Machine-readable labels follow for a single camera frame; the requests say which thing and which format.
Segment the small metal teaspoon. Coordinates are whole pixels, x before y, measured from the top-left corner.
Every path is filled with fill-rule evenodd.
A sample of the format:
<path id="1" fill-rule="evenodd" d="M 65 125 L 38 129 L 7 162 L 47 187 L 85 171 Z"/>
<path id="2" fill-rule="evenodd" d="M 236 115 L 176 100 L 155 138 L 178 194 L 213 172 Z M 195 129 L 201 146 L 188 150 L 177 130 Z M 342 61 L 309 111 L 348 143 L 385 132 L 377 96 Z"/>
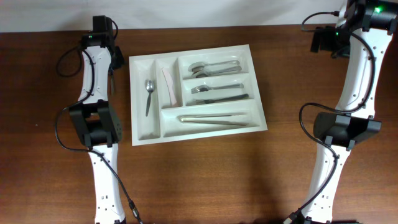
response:
<path id="1" fill-rule="evenodd" d="M 110 85 L 111 85 L 111 95 L 115 93 L 115 81 L 114 81 L 114 70 L 109 72 Z"/>
<path id="2" fill-rule="evenodd" d="M 148 80 L 146 82 L 146 90 L 148 92 L 147 103 L 146 103 L 146 116 L 148 116 L 151 104 L 151 96 L 155 91 L 155 83 L 152 80 Z"/>

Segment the large metal spoon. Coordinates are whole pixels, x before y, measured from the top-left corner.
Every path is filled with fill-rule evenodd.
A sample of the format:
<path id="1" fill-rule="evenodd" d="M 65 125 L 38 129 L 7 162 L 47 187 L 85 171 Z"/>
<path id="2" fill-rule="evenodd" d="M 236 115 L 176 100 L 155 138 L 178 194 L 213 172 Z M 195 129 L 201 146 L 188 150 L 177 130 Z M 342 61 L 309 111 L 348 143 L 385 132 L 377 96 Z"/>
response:
<path id="1" fill-rule="evenodd" d="M 229 72 L 238 72 L 241 71 L 242 67 L 237 65 L 234 67 L 224 68 L 221 70 L 201 70 L 199 72 L 195 72 L 192 77 L 193 78 L 203 78 L 203 77 L 212 77 L 213 75 L 221 74 L 221 73 L 229 73 Z"/>
<path id="2" fill-rule="evenodd" d="M 240 61 L 239 60 L 229 60 L 229 61 L 217 62 L 217 63 L 195 62 L 188 67 L 188 71 L 189 72 L 198 72 L 208 66 L 225 65 L 225 64 L 239 65 Z"/>

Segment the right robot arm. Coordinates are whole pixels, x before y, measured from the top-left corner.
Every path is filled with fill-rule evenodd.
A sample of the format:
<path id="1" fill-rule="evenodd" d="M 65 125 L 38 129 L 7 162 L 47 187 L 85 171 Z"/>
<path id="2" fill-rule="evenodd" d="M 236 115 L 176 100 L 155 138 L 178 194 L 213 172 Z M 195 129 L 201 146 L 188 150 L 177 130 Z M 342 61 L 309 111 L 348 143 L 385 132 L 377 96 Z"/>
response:
<path id="1" fill-rule="evenodd" d="M 377 134 L 374 97 L 383 58 L 397 30 L 397 3 L 345 1 L 334 26 L 316 27 L 312 52 L 327 50 L 332 58 L 348 58 L 341 97 L 335 108 L 319 103 L 313 132 L 317 159 L 305 203 L 285 223 L 331 223 L 333 201 L 344 164 L 355 145 Z"/>

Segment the white plastic cutlery tray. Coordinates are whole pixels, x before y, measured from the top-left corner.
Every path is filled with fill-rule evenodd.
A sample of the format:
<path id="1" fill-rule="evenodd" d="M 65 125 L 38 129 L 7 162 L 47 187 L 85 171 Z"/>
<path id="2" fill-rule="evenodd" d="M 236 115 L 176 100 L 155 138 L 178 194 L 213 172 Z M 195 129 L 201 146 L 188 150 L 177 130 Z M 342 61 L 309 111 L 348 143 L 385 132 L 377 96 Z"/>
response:
<path id="1" fill-rule="evenodd" d="M 203 78 L 193 78 L 192 75 L 195 72 L 188 71 L 188 67 L 195 62 L 217 63 L 229 60 L 239 60 L 242 70 Z M 234 66 L 237 65 L 208 66 L 203 70 L 221 70 Z M 162 73 L 163 67 L 167 68 L 173 78 L 177 107 L 172 107 L 170 104 L 167 84 Z M 267 130 L 251 50 L 248 45 L 131 56 L 129 70 L 133 146 Z M 155 91 L 151 96 L 149 115 L 146 116 L 148 97 L 146 82 L 148 80 L 155 83 Z M 242 83 L 244 88 L 210 90 L 191 94 L 191 89 L 200 85 L 214 87 L 237 83 Z M 205 105 L 195 104 L 195 100 L 227 98 L 242 94 L 248 94 L 249 98 Z M 244 113 L 245 116 L 237 116 L 233 119 L 246 121 L 249 124 L 247 126 L 194 124 L 181 123 L 177 119 L 181 115 L 235 113 Z"/>

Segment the metal fork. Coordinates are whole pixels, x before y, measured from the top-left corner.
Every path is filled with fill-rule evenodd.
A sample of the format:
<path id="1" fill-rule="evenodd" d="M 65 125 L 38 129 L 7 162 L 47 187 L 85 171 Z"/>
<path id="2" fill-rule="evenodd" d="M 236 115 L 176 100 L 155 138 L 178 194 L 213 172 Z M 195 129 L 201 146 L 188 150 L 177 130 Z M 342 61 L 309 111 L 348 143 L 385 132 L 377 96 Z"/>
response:
<path id="1" fill-rule="evenodd" d="M 214 86 L 214 87 L 210 87 L 208 85 L 200 85 L 192 88 L 191 94 L 202 93 L 210 90 L 225 90 L 225 89 L 234 89 L 234 88 L 244 88 L 244 85 L 242 83 L 225 85 L 225 86 Z"/>
<path id="2" fill-rule="evenodd" d="M 248 99 L 248 94 L 230 96 L 227 98 L 217 98 L 217 99 L 208 99 L 208 100 L 195 100 L 196 105 L 205 105 L 205 104 L 212 104 L 212 103 L 221 103 L 225 101 L 235 101 L 235 100 L 245 100 Z"/>

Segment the white plastic knife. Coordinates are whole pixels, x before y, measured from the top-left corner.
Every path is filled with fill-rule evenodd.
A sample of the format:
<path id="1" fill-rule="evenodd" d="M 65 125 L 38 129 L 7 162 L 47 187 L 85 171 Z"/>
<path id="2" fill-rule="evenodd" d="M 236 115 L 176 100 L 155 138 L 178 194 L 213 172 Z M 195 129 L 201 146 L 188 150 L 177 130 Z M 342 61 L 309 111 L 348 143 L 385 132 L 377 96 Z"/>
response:
<path id="1" fill-rule="evenodd" d="M 175 96 L 175 92 L 174 92 L 174 81 L 173 78 L 170 74 L 170 72 L 167 70 L 167 68 L 163 67 L 162 68 L 162 73 L 164 75 L 166 84 L 167 84 L 167 88 L 168 88 L 168 92 L 169 92 L 169 97 L 170 97 L 170 104 L 172 107 L 177 107 L 178 106 L 178 102 Z"/>

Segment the metal kitchen tongs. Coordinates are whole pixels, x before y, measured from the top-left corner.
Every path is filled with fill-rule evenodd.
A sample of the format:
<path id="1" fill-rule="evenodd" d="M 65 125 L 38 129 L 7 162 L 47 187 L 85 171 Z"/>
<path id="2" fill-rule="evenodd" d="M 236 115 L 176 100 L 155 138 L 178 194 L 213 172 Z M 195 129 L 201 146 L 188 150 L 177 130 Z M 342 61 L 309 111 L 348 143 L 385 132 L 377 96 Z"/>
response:
<path id="1" fill-rule="evenodd" d="M 246 121 L 239 121 L 233 117 L 245 116 L 244 113 L 235 114 L 193 114 L 181 115 L 177 119 L 181 123 L 194 123 L 194 124 L 214 124 L 226 126 L 247 126 L 249 123 Z"/>

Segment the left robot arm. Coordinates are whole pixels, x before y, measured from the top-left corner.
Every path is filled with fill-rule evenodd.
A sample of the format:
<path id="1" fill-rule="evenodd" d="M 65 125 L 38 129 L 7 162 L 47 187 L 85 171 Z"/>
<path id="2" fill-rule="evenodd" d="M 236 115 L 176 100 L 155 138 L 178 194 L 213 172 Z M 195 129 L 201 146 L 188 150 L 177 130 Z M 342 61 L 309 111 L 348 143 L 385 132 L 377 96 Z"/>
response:
<path id="1" fill-rule="evenodd" d="M 108 73 L 113 69 L 116 47 L 109 17 L 93 17 L 93 30 L 81 39 L 83 86 L 78 104 L 69 115 L 82 145 L 88 148 L 93 168 L 95 223 L 125 223 L 117 180 L 120 122 L 108 101 Z"/>

